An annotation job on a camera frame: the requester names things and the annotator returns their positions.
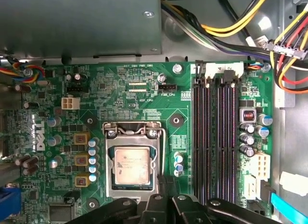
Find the green circuit board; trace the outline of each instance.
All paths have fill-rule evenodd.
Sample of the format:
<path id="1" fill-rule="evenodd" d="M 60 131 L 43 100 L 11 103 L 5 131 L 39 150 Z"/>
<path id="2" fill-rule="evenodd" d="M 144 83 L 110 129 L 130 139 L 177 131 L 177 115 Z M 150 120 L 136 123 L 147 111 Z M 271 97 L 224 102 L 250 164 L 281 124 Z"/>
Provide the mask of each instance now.
<path id="1" fill-rule="evenodd" d="M 50 223 L 49 204 L 62 203 L 68 191 L 80 191 L 76 202 L 74 217 L 89 212 L 88 198 L 95 198 L 99 205 L 111 202 L 106 196 L 105 181 L 105 135 L 102 125 L 108 121 L 159 121 L 167 132 L 165 174 L 174 174 L 174 153 L 184 157 L 184 171 L 176 178 L 179 193 L 193 194 L 192 185 L 192 77 L 191 64 L 181 63 L 183 71 L 175 74 L 174 63 L 145 64 L 98 64 L 77 66 L 46 66 L 48 85 L 31 85 L 30 93 L 23 93 L 23 104 L 37 102 L 38 108 L 6 111 L 7 132 L 1 136 L 7 139 L 10 161 L 24 154 L 39 157 L 39 170 L 31 176 L 24 176 L 15 183 L 22 189 L 22 211 L 10 219 L 16 223 Z M 82 92 L 67 92 L 72 87 L 67 74 L 79 73 L 86 76 Z M 174 92 L 162 92 L 158 89 L 160 74 L 166 76 L 167 84 L 176 84 Z M 240 85 L 240 100 L 253 100 L 255 107 L 263 108 L 263 113 L 272 115 L 272 78 L 271 73 L 251 71 L 245 73 Z M 61 99 L 72 94 L 80 97 L 79 110 L 61 110 Z M 171 124 L 170 117 L 180 114 L 184 123 L 180 127 Z M 48 127 L 50 117 L 60 117 L 61 124 Z M 97 118 L 94 128 L 89 129 L 88 119 Z M 98 180 L 85 188 L 75 187 L 75 176 L 88 171 L 88 166 L 76 167 L 74 156 L 87 151 L 87 145 L 74 143 L 74 134 L 90 132 L 90 137 L 99 139 Z M 61 136 L 61 144 L 49 146 L 47 140 L 55 135 Z M 38 142 L 43 141 L 44 148 L 37 151 Z M 271 154 L 271 135 L 264 144 L 256 138 L 256 147 Z M 62 164 L 55 169 L 50 162 L 60 156 Z M 248 174 L 248 158 L 239 154 L 238 165 L 238 203 L 246 207 L 242 196 L 243 175 Z M 270 205 L 264 203 L 265 215 L 270 216 Z"/>

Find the cpu socket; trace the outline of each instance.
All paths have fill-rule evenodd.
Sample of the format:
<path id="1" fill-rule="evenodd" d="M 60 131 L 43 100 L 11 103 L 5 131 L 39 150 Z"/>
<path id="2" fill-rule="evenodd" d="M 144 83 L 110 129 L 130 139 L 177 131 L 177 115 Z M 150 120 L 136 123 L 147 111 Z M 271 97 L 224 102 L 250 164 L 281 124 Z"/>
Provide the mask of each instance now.
<path id="1" fill-rule="evenodd" d="M 166 131 L 160 122 L 107 122 L 103 124 L 106 149 L 106 195 L 147 201 L 157 193 L 160 152 Z"/>

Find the capacitor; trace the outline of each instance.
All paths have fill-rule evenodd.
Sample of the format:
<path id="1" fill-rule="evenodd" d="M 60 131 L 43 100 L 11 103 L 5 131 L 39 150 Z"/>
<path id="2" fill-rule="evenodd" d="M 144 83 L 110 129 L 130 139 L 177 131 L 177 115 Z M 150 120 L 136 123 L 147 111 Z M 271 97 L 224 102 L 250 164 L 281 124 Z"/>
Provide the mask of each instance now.
<path id="1" fill-rule="evenodd" d="M 47 126 L 48 127 L 56 127 L 59 126 L 61 124 L 61 118 L 60 117 L 49 117 L 47 119 Z"/>
<path id="2" fill-rule="evenodd" d="M 249 134 L 253 134 L 255 132 L 255 128 L 252 124 L 245 123 L 240 125 L 240 130 Z"/>
<path id="3" fill-rule="evenodd" d="M 37 108 L 39 108 L 39 103 L 37 103 L 37 102 L 25 102 L 24 108 L 25 109 L 37 109 Z"/>
<path id="4" fill-rule="evenodd" d="M 182 164 L 174 162 L 173 165 L 176 171 L 179 171 L 179 172 L 184 171 L 184 166 Z"/>
<path id="5" fill-rule="evenodd" d="M 99 141 L 100 140 L 97 137 L 93 137 L 92 139 L 88 141 L 88 146 L 95 147 L 96 145 L 98 145 Z"/>
<path id="6" fill-rule="evenodd" d="M 38 163 L 39 158 L 37 156 L 33 156 L 30 159 L 23 162 L 23 167 L 28 169 L 31 168 L 34 164 Z"/>
<path id="7" fill-rule="evenodd" d="M 54 135 L 54 136 L 51 136 L 47 139 L 47 144 L 50 146 L 50 147 L 54 147 L 56 145 L 59 145 L 62 141 L 62 137 L 59 136 L 59 135 Z"/>
<path id="8" fill-rule="evenodd" d="M 38 165 L 35 164 L 29 169 L 24 169 L 23 174 L 25 176 L 30 176 L 30 175 L 34 174 L 38 169 L 39 169 Z"/>
<path id="9" fill-rule="evenodd" d="M 37 84 L 38 86 L 41 86 L 41 87 L 47 87 L 50 84 L 50 82 L 47 80 L 39 80 L 37 81 Z"/>
<path id="10" fill-rule="evenodd" d="M 55 169 L 58 166 L 62 165 L 63 159 L 60 156 L 55 156 L 50 162 L 49 162 L 49 167 L 51 169 Z"/>
<path id="11" fill-rule="evenodd" d="M 273 118 L 269 115 L 261 114 L 258 116 L 258 123 L 260 125 L 269 126 L 273 123 Z"/>
<path id="12" fill-rule="evenodd" d="M 261 125 L 256 126 L 256 132 L 255 132 L 258 136 L 262 137 L 262 138 L 266 138 L 270 131 L 267 127 L 263 127 Z"/>
<path id="13" fill-rule="evenodd" d="M 175 152 L 173 157 L 176 163 L 182 163 L 184 161 L 183 154 L 180 152 Z"/>
<path id="14" fill-rule="evenodd" d="M 184 171 L 177 171 L 177 170 L 173 171 L 173 175 L 176 177 L 181 177 L 183 174 L 184 174 Z"/>
<path id="15" fill-rule="evenodd" d="M 98 148 L 97 147 L 90 147 L 88 148 L 88 154 L 90 156 L 95 156 L 98 152 Z"/>
<path id="16" fill-rule="evenodd" d="M 249 136 L 245 133 L 241 134 L 239 139 L 240 139 L 240 142 L 247 144 L 247 145 L 253 145 L 255 142 L 255 139 L 252 136 Z"/>
<path id="17" fill-rule="evenodd" d="M 16 159 L 15 165 L 21 166 L 26 160 L 28 160 L 30 158 L 31 158 L 31 156 L 29 154 L 26 154 L 22 158 Z"/>
<path id="18" fill-rule="evenodd" d="M 98 156 L 97 155 L 92 156 L 92 157 L 89 158 L 89 164 L 90 165 L 95 165 L 97 163 L 97 161 L 98 161 Z"/>
<path id="19" fill-rule="evenodd" d="M 31 92 L 31 87 L 25 85 L 15 85 L 15 91 L 29 93 Z"/>
<path id="20" fill-rule="evenodd" d="M 241 145 L 239 151 L 249 158 L 255 154 L 254 149 L 248 145 Z"/>

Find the motherboard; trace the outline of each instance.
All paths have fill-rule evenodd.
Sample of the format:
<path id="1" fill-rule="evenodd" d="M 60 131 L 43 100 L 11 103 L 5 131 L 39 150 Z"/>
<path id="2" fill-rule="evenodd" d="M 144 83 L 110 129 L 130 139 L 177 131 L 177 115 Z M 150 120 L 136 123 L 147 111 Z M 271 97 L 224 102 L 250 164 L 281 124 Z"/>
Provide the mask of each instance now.
<path id="1" fill-rule="evenodd" d="M 271 216 L 272 72 L 249 62 L 44 66 L 0 114 L 2 164 L 21 168 L 12 223 L 66 223 L 117 198 L 147 201 L 159 175 L 201 204 Z"/>

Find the white power connector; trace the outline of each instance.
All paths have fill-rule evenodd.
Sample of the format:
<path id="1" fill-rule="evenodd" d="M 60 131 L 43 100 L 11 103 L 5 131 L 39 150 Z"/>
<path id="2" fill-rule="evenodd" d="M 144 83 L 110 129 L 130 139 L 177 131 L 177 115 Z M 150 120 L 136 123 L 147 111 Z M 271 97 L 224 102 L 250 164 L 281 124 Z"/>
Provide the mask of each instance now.
<path id="1" fill-rule="evenodd" d="M 256 199 L 257 180 L 252 175 L 244 175 L 243 196 L 247 200 Z"/>
<path id="2" fill-rule="evenodd" d="M 270 155 L 257 152 L 250 158 L 249 172 L 259 180 L 270 178 Z"/>
<path id="3" fill-rule="evenodd" d="M 80 109 L 80 98 L 75 97 L 64 97 L 61 99 L 62 110 L 79 110 Z"/>

